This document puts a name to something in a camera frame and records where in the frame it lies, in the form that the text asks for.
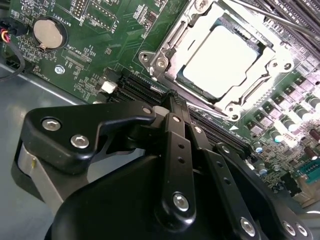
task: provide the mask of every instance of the black cable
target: black cable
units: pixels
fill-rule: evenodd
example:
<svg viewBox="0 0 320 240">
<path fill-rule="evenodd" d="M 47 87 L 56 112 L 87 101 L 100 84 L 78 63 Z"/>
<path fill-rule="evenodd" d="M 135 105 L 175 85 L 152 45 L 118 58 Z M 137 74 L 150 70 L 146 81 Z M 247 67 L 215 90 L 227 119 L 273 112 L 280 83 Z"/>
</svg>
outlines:
<svg viewBox="0 0 320 240">
<path fill-rule="evenodd" d="M 0 77 L 0 82 L 7 81 L 7 80 L 10 80 L 10 79 L 18 76 L 26 68 L 26 61 L 25 61 L 24 56 L 22 55 L 21 51 L 19 50 L 19 48 L 11 41 L 8 42 L 7 45 L 11 48 L 11 50 L 14 52 L 14 54 L 19 59 L 20 66 L 16 71 L 9 74 L 8 76 Z"/>
</svg>

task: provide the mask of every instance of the motherboard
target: motherboard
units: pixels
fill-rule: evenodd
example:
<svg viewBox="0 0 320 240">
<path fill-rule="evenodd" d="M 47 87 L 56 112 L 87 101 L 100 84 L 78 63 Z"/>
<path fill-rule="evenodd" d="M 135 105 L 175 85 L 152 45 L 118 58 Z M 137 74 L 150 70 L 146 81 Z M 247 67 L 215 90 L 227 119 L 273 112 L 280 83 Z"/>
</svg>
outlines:
<svg viewBox="0 0 320 240">
<path fill-rule="evenodd" d="M 246 2 L 320 35 L 319 0 Z M 320 200 L 318 41 L 230 0 L 11 0 L 10 17 L 34 75 L 90 104 L 155 106 L 174 86 L 275 193 Z"/>
</svg>

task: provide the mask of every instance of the silver screw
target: silver screw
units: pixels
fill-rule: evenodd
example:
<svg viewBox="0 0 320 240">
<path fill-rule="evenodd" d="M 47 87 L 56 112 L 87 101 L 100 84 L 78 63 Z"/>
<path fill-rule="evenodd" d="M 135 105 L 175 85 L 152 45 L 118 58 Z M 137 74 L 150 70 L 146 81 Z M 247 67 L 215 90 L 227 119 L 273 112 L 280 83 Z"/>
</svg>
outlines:
<svg viewBox="0 0 320 240">
<path fill-rule="evenodd" d="M 61 128 L 61 124 L 57 120 L 49 118 L 42 121 L 42 127 L 45 130 L 54 132 Z"/>
<path fill-rule="evenodd" d="M 151 110 L 149 108 L 142 108 L 142 110 L 146 113 L 146 114 L 151 114 Z"/>
<path fill-rule="evenodd" d="M 296 225 L 296 227 L 298 228 L 299 232 L 300 232 L 303 236 L 305 236 L 305 237 L 308 236 L 307 230 L 306 230 L 300 223 L 296 223 L 295 225 Z"/>
<path fill-rule="evenodd" d="M 89 146 L 89 140 L 85 136 L 80 134 L 74 135 L 71 140 L 71 144 L 76 147 L 77 149 L 85 149 Z"/>
<path fill-rule="evenodd" d="M 149 61 L 149 57 L 148 57 L 148 55 L 146 55 L 146 54 L 142 54 L 141 59 L 142 59 L 142 61 L 144 61 L 144 62 L 148 62 L 148 61 Z"/>
<path fill-rule="evenodd" d="M 194 129 L 195 129 L 195 131 L 196 131 L 198 134 L 202 133 L 202 130 L 201 130 L 200 127 L 195 126 Z"/>
<path fill-rule="evenodd" d="M 290 233 L 292 236 L 295 236 L 296 235 L 296 231 L 294 230 L 294 228 L 289 224 L 287 223 L 286 221 L 283 221 L 282 222 L 283 226 L 284 226 L 284 229 Z"/>
<path fill-rule="evenodd" d="M 243 230 L 244 230 L 250 237 L 254 237 L 254 236 L 256 235 L 256 230 L 255 230 L 254 226 L 253 226 L 252 223 L 249 222 L 246 218 L 241 217 L 240 223 L 241 223 L 241 227 L 243 228 Z"/>
<path fill-rule="evenodd" d="M 227 154 L 230 153 L 230 150 L 226 146 L 222 146 L 223 151 L 225 151 Z"/>
<path fill-rule="evenodd" d="M 176 116 L 173 117 L 173 120 L 175 120 L 178 123 L 180 122 L 180 119 L 178 117 L 176 117 Z"/>
<path fill-rule="evenodd" d="M 186 212 L 189 209 L 187 198 L 180 193 L 176 193 L 173 196 L 173 203 L 182 212 Z"/>
<path fill-rule="evenodd" d="M 160 68 L 164 68 L 165 66 L 166 66 L 166 63 L 164 62 L 164 61 L 158 61 L 158 66 L 160 67 Z"/>
<path fill-rule="evenodd" d="M 56 65 L 54 71 L 56 74 L 62 75 L 66 72 L 66 69 L 61 65 Z"/>
</svg>

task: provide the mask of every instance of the black metal arm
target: black metal arm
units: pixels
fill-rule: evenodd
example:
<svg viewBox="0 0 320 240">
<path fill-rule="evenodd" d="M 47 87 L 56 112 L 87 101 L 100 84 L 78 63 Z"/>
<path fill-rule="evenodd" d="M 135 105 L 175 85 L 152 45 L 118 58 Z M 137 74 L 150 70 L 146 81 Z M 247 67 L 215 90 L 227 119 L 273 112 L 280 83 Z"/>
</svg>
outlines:
<svg viewBox="0 0 320 240">
<path fill-rule="evenodd" d="M 145 155 L 88 183 L 91 163 L 136 148 Z M 29 112 L 12 176 L 56 214 L 47 239 L 313 239 L 233 149 L 210 145 L 172 92 L 153 109 L 133 101 Z"/>
</svg>

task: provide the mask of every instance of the electrolytic capacitor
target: electrolytic capacitor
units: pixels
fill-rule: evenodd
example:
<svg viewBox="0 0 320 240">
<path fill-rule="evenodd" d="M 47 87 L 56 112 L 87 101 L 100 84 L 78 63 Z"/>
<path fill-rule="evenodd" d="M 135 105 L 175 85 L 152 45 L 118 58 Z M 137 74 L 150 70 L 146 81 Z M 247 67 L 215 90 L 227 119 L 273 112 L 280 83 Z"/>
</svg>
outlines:
<svg viewBox="0 0 320 240">
<path fill-rule="evenodd" d="M 260 154 L 263 152 L 263 148 L 262 148 L 260 142 L 258 142 L 258 141 L 253 143 L 253 149 L 257 154 Z"/>
<path fill-rule="evenodd" d="M 256 166 L 256 170 L 261 176 L 266 175 L 268 173 L 268 170 L 266 169 L 266 166 L 263 163 L 260 163 L 258 166 Z"/>
<path fill-rule="evenodd" d="M 312 118 L 312 114 L 308 112 L 304 108 L 299 108 L 295 113 L 301 118 L 303 121 L 309 121 Z"/>
<path fill-rule="evenodd" d="M 314 97 L 308 101 L 308 103 L 313 107 L 316 111 L 320 111 L 320 99 Z"/>
<path fill-rule="evenodd" d="M 295 124 L 294 121 L 292 121 L 291 119 L 284 120 L 282 123 L 286 127 L 286 129 L 288 129 L 288 131 L 291 133 L 299 128 L 299 126 Z"/>
<path fill-rule="evenodd" d="M 320 143 L 320 134 L 318 133 L 317 130 L 311 129 L 309 131 L 309 134 L 314 140 L 316 140 L 318 143 Z"/>
<path fill-rule="evenodd" d="M 309 146 L 306 146 L 303 150 L 311 160 L 318 159 L 318 155 Z"/>
<path fill-rule="evenodd" d="M 270 136 L 272 137 L 273 141 L 275 141 L 276 143 L 281 143 L 285 139 L 285 137 L 281 135 L 281 133 L 278 132 L 277 130 L 270 132 Z"/>
</svg>

